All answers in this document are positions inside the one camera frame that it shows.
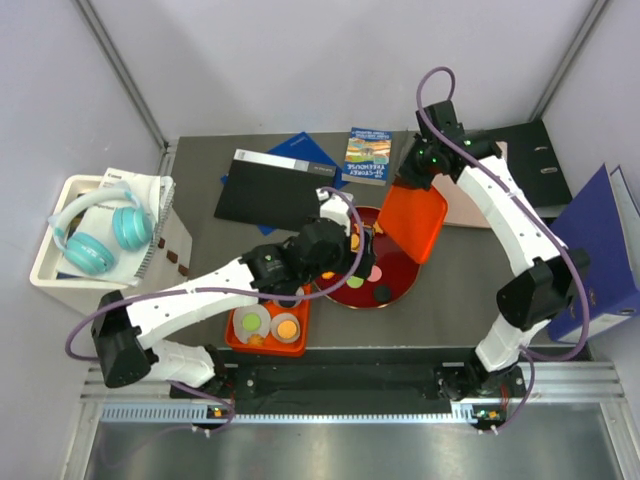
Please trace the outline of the green macaron bottom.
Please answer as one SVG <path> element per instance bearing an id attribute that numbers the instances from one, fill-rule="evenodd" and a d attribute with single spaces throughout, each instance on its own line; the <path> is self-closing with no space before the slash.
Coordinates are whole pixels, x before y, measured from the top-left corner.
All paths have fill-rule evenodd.
<path id="1" fill-rule="evenodd" d="M 353 288 L 353 289 L 358 289 L 360 288 L 363 284 L 364 284 L 365 280 L 357 277 L 357 276 L 351 276 L 347 281 L 346 281 L 346 285 L 349 288 Z"/>

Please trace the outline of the white paper cup top-right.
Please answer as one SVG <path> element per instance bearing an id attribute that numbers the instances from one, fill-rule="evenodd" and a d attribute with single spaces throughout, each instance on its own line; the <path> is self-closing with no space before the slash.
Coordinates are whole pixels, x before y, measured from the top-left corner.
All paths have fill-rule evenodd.
<path id="1" fill-rule="evenodd" d="M 302 302 L 302 300 L 297 297 L 297 296 L 293 296 L 292 298 L 288 298 L 285 300 L 274 300 L 273 303 L 278 306 L 279 308 L 282 309 L 293 309 L 295 307 L 297 307 L 300 303 Z"/>

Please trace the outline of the green macaron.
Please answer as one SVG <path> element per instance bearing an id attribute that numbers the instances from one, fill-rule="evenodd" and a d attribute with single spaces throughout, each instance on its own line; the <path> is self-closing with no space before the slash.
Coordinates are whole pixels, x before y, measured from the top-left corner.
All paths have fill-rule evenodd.
<path id="1" fill-rule="evenodd" d="M 254 332 L 261 328 L 262 320 L 257 313 L 248 313 L 242 317 L 242 327 L 247 332 Z"/>
<path id="2" fill-rule="evenodd" d="M 351 276 L 347 281 L 346 281 L 346 285 L 349 288 L 353 288 L 353 289 L 358 289 L 360 288 L 363 284 L 364 284 L 365 280 L 357 277 L 357 276 Z"/>

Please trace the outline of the pink macaron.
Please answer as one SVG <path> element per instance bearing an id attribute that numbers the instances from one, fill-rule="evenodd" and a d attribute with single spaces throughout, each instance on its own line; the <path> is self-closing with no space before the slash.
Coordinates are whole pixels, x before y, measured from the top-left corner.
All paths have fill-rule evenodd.
<path id="1" fill-rule="evenodd" d="M 378 282 L 382 277 L 382 270 L 377 266 L 374 265 L 371 269 L 371 273 L 368 277 L 368 281 L 375 283 Z"/>

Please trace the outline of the white paper cup bottom-left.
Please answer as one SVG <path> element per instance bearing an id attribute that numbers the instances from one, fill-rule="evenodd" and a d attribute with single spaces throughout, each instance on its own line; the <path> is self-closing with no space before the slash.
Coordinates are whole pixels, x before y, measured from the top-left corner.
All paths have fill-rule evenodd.
<path id="1" fill-rule="evenodd" d="M 242 317 L 248 313 L 257 313 L 260 315 L 262 320 L 262 326 L 259 330 L 254 332 L 247 332 L 242 327 Z M 234 311 L 232 316 L 232 325 L 233 332 L 237 340 L 247 345 L 248 338 L 253 334 L 259 334 L 263 336 L 265 339 L 270 333 L 270 324 L 271 324 L 271 315 L 266 307 L 262 305 L 253 305 L 249 307 L 238 308 Z"/>

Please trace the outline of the colourful paperback book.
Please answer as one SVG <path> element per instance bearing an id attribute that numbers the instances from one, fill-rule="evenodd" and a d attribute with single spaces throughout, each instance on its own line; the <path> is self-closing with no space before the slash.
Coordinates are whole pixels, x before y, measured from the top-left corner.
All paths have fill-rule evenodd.
<path id="1" fill-rule="evenodd" d="M 390 171 L 392 133 L 353 127 L 347 143 L 341 180 L 384 186 Z"/>

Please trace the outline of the white spiral manual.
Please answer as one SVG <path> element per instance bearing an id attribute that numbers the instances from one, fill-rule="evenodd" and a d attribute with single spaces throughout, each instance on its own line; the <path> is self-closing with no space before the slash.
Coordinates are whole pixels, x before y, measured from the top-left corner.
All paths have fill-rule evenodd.
<path id="1" fill-rule="evenodd" d="M 108 168 L 98 186 L 49 217 L 58 275 L 136 286 L 172 208 L 175 182 Z"/>

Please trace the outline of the teal headphones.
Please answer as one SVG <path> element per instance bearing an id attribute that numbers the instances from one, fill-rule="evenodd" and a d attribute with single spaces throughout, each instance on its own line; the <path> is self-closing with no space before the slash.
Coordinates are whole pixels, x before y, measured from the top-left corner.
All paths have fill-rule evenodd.
<path id="1" fill-rule="evenodd" d="M 48 223 L 63 257 L 89 276 L 109 272 L 121 252 L 142 250 L 154 234 L 152 219 L 125 181 L 79 196 Z"/>

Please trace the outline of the white storage bin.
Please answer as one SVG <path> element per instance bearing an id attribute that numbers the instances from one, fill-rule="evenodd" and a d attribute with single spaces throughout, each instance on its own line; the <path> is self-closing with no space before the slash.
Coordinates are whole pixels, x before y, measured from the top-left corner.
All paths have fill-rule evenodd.
<path id="1" fill-rule="evenodd" d="M 61 212 L 77 196 L 96 188 L 101 177 L 69 177 L 64 183 L 53 214 Z M 174 211 L 172 203 L 157 240 L 157 248 L 140 284 L 130 286 L 87 278 L 63 278 L 57 271 L 61 252 L 54 244 L 49 225 L 31 270 L 30 282 L 72 309 L 89 315 L 97 309 L 100 299 L 111 291 L 120 290 L 124 295 L 131 296 L 153 293 L 181 284 L 188 275 L 191 248 L 192 237 Z"/>

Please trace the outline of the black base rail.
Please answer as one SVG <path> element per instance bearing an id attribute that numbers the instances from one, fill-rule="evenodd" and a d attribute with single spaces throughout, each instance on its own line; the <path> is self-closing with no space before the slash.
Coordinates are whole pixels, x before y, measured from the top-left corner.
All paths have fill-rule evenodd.
<path id="1" fill-rule="evenodd" d="M 454 400 L 501 406 L 523 397 L 520 368 L 471 385 L 468 348 L 311 348 L 297 358 L 222 350 L 223 373 L 201 391 L 237 413 L 448 413 Z"/>

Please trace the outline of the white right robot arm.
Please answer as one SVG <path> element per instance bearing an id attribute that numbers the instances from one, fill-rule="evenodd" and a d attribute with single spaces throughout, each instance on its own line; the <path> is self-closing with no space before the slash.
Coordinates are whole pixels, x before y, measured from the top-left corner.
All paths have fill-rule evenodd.
<path id="1" fill-rule="evenodd" d="M 569 249 L 549 230 L 517 186 L 498 144 L 484 132 L 466 132 L 451 101 L 421 107 L 416 115 L 420 131 L 399 179 L 427 190 L 436 177 L 449 177 L 488 222 L 514 275 L 496 294 L 499 315 L 466 372 L 469 388 L 487 396 L 502 385 L 502 371 L 573 301 L 589 313 L 583 284 L 589 256 L 582 248 Z"/>

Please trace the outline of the white paper cup bottom-right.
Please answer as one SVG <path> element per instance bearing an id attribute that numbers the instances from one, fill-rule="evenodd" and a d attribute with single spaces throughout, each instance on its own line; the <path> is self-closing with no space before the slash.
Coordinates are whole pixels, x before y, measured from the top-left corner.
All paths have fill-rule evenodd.
<path id="1" fill-rule="evenodd" d="M 282 339 L 277 333 L 277 326 L 284 320 L 293 320 L 298 325 L 298 334 L 292 339 Z M 271 331 L 271 335 L 280 343 L 291 344 L 296 342 L 299 339 L 301 334 L 301 327 L 296 316 L 290 313 L 282 313 L 272 318 L 272 321 L 270 324 L 270 331 Z"/>

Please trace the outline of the orange box lid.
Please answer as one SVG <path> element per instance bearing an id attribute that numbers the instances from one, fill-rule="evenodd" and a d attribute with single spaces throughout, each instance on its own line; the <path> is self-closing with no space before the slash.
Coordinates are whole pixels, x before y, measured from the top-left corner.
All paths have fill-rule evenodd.
<path id="1" fill-rule="evenodd" d="M 393 184 L 378 214 L 383 232 L 415 263 L 425 264 L 448 211 L 445 198 L 429 190 Z"/>

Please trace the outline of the black cookie bottom-right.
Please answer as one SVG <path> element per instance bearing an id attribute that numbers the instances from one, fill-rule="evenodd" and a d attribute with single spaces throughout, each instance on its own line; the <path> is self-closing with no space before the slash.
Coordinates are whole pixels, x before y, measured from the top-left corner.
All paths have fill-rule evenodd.
<path id="1" fill-rule="evenodd" d="M 374 289 L 374 299 L 379 304 L 386 304 L 392 299 L 392 291 L 386 285 L 379 285 Z"/>

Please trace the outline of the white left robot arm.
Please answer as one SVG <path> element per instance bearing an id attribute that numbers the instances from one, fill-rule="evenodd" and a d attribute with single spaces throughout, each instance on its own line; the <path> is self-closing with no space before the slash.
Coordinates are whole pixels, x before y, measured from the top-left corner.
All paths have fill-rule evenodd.
<path id="1" fill-rule="evenodd" d="M 351 227 L 360 221 L 352 195 L 326 187 L 318 199 L 318 215 L 282 242 L 257 246 L 176 287 L 129 298 L 118 290 L 103 295 L 90 323 L 105 385 L 154 379 L 216 396 L 227 374 L 214 348 L 182 345 L 170 335 L 266 300 L 298 301 L 299 289 L 328 271 L 343 277 L 368 273 L 374 263 L 369 235 L 361 236 L 358 252 L 351 250 Z"/>

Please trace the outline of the orange cookie box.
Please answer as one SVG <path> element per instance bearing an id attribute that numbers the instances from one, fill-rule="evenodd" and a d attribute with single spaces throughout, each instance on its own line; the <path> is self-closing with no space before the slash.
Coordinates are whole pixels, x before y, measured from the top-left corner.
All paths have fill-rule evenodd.
<path id="1" fill-rule="evenodd" d="M 310 306 L 311 302 L 309 300 L 302 300 L 302 302 L 293 309 L 282 309 L 276 306 L 273 301 L 266 301 L 265 303 L 259 303 L 267 308 L 272 318 L 276 315 L 282 313 L 290 313 L 297 317 L 300 327 L 301 334 L 299 339 L 291 344 L 284 344 L 277 341 L 272 335 L 271 331 L 267 338 L 264 341 L 264 345 L 261 348 L 251 347 L 245 344 L 240 343 L 234 335 L 233 325 L 232 325 L 232 316 L 233 310 L 228 317 L 228 323 L 226 327 L 225 333 L 225 341 L 227 345 L 238 352 L 242 353 L 251 353 L 251 354 L 264 354 L 264 355 L 273 355 L 273 356 L 285 356 L 285 357 L 300 357 L 306 351 L 307 346 L 307 336 L 308 336 L 308 327 L 310 320 Z"/>

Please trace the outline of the orange swirl cookie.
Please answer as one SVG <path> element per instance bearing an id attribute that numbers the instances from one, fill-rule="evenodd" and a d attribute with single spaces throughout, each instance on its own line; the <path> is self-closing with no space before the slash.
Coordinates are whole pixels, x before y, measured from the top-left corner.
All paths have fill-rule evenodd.
<path id="1" fill-rule="evenodd" d="M 248 338 L 247 345 L 251 347 L 261 348 L 264 345 L 265 338 L 259 334 L 253 334 Z"/>

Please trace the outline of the pink folder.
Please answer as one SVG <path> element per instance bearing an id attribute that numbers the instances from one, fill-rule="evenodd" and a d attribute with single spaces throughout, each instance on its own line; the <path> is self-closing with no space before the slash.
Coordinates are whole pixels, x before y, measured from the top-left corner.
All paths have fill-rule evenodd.
<path id="1" fill-rule="evenodd" d="M 471 198 L 453 182 L 450 176 L 438 175 L 432 186 L 447 202 L 444 224 L 454 227 L 489 229 L 490 225 Z"/>

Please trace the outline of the red round tray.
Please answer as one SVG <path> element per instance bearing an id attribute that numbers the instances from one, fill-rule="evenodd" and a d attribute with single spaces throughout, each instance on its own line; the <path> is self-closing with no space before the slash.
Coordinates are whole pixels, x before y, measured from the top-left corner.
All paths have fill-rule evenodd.
<path id="1" fill-rule="evenodd" d="M 370 206 L 358 206 L 358 213 L 366 228 L 373 230 L 373 249 L 376 263 L 382 270 L 382 277 L 378 282 L 368 281 L 358 288 L 349 288 L 346 283 L 328 298 L 337 304 L 353 309 L 383 308 L 398 301 L 408 293 L 415 284 L 421 266 L 412 261 L 400 247 L 385 233 L 376 234 L 374 223 L 377 221 L 379 209 Z M 392 291 L 392 299 L 386 304 L 379 304 L 374 299 L 374 289 L 379 285 L 386 285 Z"/>

